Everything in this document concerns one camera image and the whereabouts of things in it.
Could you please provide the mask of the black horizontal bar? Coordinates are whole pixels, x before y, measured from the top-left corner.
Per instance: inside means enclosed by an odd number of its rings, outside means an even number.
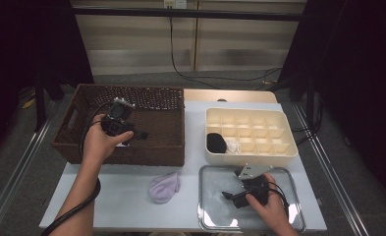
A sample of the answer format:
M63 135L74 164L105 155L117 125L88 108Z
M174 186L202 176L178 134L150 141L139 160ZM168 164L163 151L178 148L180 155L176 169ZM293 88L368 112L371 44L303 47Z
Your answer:
M195 18L195 19L228 19L255 21L284 21L299 22L306 19L301 14L232 12L212 10L183 10L183 9L146 9L146 8L104 8L77 6L73 8L76 15L94 16L131 16L131 17L167 17L167 18Z

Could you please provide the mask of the brown wicker basket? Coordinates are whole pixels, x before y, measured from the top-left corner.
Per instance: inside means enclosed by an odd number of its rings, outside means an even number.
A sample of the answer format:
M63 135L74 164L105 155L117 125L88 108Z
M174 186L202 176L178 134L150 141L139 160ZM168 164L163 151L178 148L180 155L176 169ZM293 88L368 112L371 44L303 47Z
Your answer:
M181 88L144 88L105 85L78 86L52 142L70 163L80 163L79 144L85 125L96 112L122 97L135 109L129 122L148 133L145 140L132 140L116 147L108 164L182 166L185 164L185 105Z

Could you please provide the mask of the white sock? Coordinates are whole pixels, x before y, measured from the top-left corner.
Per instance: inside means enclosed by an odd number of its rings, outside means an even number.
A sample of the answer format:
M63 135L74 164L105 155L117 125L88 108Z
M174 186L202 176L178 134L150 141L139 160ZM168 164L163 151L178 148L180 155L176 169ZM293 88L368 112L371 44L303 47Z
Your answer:
M226 141L226 152L231 154L239 154L241 152L240 143L233 140Z

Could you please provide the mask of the white wall outlet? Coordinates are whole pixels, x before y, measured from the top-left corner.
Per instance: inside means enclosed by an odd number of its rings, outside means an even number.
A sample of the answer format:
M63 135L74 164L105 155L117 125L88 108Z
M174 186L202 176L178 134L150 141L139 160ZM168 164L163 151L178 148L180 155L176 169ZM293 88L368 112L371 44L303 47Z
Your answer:
M187 9L187 0L163 0L163 7L165 9Z

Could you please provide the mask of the cream divided storage box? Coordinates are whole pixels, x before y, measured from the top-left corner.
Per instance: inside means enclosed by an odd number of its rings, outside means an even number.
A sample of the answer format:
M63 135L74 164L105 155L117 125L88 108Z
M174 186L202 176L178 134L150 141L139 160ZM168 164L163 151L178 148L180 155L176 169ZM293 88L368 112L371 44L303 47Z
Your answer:
M220 134L225 142L239 142L241 152L209 152L206 147L209 133ZM288 119L282 111L239 108L206 110L205 149L206 160L213 165L250 163L283 167L299 153Z

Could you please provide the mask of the dark curtain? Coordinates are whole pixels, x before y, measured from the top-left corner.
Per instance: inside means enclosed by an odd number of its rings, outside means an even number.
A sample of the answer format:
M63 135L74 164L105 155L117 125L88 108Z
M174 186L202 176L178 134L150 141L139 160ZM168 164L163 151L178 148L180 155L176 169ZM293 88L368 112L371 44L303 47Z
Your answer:
M93 75L71 0L0 0L0 143L24 88L63 97Z
M279 80L315 88L386 190L386 0L306 0Z

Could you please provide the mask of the metal floor rail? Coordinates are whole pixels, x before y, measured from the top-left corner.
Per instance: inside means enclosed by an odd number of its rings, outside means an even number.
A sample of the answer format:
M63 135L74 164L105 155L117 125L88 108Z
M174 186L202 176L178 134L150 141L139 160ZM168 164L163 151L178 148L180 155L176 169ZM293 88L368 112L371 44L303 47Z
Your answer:
M59 106L60 104L58 102L49 102L45 109L46 117L43 118L41 125L33 131L31 139L27 142L27 148L21 154L21 159L9 175L6 184L3 185L3 191L0 194L0 224L23 183L25 175L36 157L36 152L43 143L46 133L50 129L52 119L58 111Z
M339 203L340 209L343 211L345 218L352 228L352 231L355 236L369 236L357 208L348 195L320 139L308 128L307 115L305 114L303 107L301 105L294 105L294 110L303 126L303 131L315 153L316 159L321 165L322 172L325 174Z

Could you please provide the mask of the person's left hand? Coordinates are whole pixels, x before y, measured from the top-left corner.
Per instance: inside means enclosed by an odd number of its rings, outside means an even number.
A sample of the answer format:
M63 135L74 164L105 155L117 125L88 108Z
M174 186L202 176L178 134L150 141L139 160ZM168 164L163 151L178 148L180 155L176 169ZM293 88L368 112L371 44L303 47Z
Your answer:
M101 165L112 154L117 144L131 139L132 131L125 132L116 137L108 136L101 127L104 114L96 115L83 142L83 164L91 163Z

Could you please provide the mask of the clear plastic box lid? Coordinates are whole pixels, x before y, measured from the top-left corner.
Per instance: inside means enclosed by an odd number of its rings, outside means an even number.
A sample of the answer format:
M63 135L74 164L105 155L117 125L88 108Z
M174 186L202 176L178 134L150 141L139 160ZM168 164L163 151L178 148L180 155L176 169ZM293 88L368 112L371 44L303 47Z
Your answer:
M249 194L238 177L242 168L243 166L207 165L200 169L198 219L202 229L210 232L270 231L250 205L236 208L233 201L222 195L222 192L233 195L243 192ZM289 222L297 231L304 231L301 204L291 174L281 167L271 167L266 173L275 179L275 193L280 195L285 204ZM268 197L258 200L262 205L267 204Z

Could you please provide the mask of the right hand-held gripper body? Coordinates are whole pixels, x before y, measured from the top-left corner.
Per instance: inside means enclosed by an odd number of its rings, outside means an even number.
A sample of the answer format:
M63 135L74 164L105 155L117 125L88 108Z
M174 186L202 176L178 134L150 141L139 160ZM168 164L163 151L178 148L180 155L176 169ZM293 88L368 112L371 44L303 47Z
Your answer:
M264 174L270 170L270 166L246 164L238 172L238 177L248 193L257 199L266 199L269 192L269 183Z

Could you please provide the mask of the black sock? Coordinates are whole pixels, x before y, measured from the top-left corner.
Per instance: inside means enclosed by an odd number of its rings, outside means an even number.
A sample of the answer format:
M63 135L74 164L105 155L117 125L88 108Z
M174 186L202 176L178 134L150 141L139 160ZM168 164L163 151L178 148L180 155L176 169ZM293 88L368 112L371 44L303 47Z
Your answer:
M223 137L218 133L209 133L206 140L206 147L212 153L225 153L227 144Z

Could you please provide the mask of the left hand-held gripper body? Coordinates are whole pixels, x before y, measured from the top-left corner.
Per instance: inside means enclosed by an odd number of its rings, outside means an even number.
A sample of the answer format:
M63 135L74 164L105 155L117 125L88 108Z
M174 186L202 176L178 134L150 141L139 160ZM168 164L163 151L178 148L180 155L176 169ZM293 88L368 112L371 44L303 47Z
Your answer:
M110 137L119 136L128 131L134 131L135 125L128 122L135 106L123 97L116 97L109 112L101 119L101 128Z

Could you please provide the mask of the black metal stand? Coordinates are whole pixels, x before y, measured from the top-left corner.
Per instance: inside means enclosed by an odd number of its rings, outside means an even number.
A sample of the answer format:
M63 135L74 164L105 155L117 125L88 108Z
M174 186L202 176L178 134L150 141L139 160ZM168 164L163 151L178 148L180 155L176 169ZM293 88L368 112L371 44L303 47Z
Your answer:
M35 131L38 132L46 121L45 93L54 100L62 100L65 96L58 82L57 76L52 71L40 71L34 79L34 91L36 101L36 125Z

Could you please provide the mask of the person's right hand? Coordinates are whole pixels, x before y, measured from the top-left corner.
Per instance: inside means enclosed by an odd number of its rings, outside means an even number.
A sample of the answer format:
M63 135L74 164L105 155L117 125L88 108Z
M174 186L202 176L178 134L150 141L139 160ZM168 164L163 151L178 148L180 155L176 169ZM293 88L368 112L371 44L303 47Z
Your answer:
M275 179L268 173L264 176L267 178L270 186L268 201L262 205L253 195L246 194L249 205L258 213L261 220L271 229L281 226L292 227L286 214L282 198L275 193Z

